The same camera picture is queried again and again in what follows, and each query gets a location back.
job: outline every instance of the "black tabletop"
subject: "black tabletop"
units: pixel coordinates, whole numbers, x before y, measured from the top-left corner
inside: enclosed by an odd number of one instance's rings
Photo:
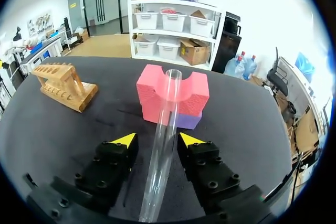
[[[43,45],[41,48],[39,48],[37,51],[35,51],[34,53],[28,55],[23,61],[21,61],[21,65],[22,64],[26,64],[28,63],[35,55],[37,55],[39,52],[41,52],[43,49],[45,49],[47,46],[49,46],[51,43],[53,43],[54,41],[60,39],[60,37],[57,37],[57,38],[54,38],[54,39],[51,39],[49,41],[45,41],[43,42]]]
[[[80,79],[95,83],[99,91],[83,113],[42,94],[30,75],[19,87],[0,122],[0,158],[19,193],[30,189],[22,175],[30,173],[37,184],[57,175],[73,183],[102,141],[137,132],[140,149],[126,207],[125,187],[110,214],[137,220],[151,156],[156,125],[142,119],[136,81],[146,64],[207,74],[210,98],[195,130],[182,130],[204,141],[213,141],[224,162],[241,177],[243,189],[256,184],[266,194],[291,170],[290,147],[281,114],[267,90],[223,74],[169,63],[100,57],[56,57],[47,62],[72,63]],[[273,206],[284,211],[289,191]],[[159,215],[160,221],[204,215],[178,157],[171,173]]]

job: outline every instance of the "yellow triangle marker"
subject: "yellow triangle marker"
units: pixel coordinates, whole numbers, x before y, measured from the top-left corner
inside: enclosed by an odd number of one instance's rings
[[[119,138],[117,140],[114,140],[110,142],[111,144],[124,144],[127,146],[127,148],[130,146],[132,140],[134,139],[135,133],[129,134],[127,136],[123,136],[122,138]]]
[[[194,143],[197,143],[197,144],[204,144],[206,142],[204,141],[201,141],[201,140],[198,140],[197,138],[194,138],[192,136],[189,136],[187,134],[184,134],[184,133],[180,133],[185,145],[188,147],[188,145],[191,145],[191,144],[194,144]]]

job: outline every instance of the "shelf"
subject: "shelf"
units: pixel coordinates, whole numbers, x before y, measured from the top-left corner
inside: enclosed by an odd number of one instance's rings
[[[206,41],[206,42],[210,42],[210,43],[216,43],[216,39],[213,39],[212,37],[203,37],[203,36],[191,34],[189,28],[185,28],[183,32],[178,32],[178,31],[163,30],[162,27],[158,26],[157,29],[138,29],[138,28],[135,28],[132,31],[130,31],[130,33],[132,33],[132,34],[168,35],[168,36],[183,37],[183,38],[189,38],[189,39],[197,39],[197,40]]]
[[[172,5],[184,5],[184,6],[193,6],[201,9],[212,10],[214,12],[221,13],[222,10],[218,7],[211,5],[200,4],[197,2],[183,1],[183,0],[132,0],[132,5],[138,4],[172,4]]]
[[[159,55],[154,55],[154,56],[135,55],[133,57],[133,59],[155,60],[155,61],[161,61],[161,62],[167,62],[167,63],[177,64],[177,65],[181,65],[181,66],[187,66],[187,67],[199,68],[199,69],[204,69],[204,70],[210,70],[208,62],[204,63],[204,64],[199,64],[199,65],[191,66],[188,62],[186,62],[180,56],[178,56],[175,60],[171,60],[171,59],[161,58],[161,57],[159,57]]]

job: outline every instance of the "clear glass tube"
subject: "clear glass tube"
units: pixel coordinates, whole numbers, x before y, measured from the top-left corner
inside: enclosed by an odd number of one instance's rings
[[[157,90],[162,104],[139,216],[140,222],[155,222],[159,216],[174,153],[179,107],[177,97],[181,80],[180,71],[168,70],[164,80],[161,80],[163,85]]]

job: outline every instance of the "black chair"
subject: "black chair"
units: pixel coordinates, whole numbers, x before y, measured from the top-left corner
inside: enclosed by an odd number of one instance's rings
[[[277,51],[277,59],[275,60],[272,69],[269,70],[268,74],[267,74],[267,80],[269,80],[270,83],[273,84],[272,91],[273,91],[273,94],[274,94],[274,98],[276,96],[276,92],[279,91],[279,90],[285,96],[288,96],[288,87],[287,87],[288,81],[286,80],[286,77],[282,76],[282,74],[277,71],[278,69],[280,69],[280,70],[282,70],[282,69],[279,68],[279,66],[278,66],[279,59],[280,59],[279,58],[279,53],[278,53],[278,48],[276,47],[275,49]]]

